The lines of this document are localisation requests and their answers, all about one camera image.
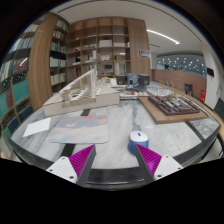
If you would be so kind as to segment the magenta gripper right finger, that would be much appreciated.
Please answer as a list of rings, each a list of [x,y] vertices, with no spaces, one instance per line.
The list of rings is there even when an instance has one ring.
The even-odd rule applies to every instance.
[[[146,183],[164,178],[183,168],[173,157],[161,156],[139,144],[135,145],[135,155]]]

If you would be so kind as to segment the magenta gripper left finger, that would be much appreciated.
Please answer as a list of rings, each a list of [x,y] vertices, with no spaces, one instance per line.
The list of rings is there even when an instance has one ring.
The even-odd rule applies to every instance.
[[[95,156],[95,145],[90,145],[70,157],[60,157],[47,171],[79,186],[85,186]]]

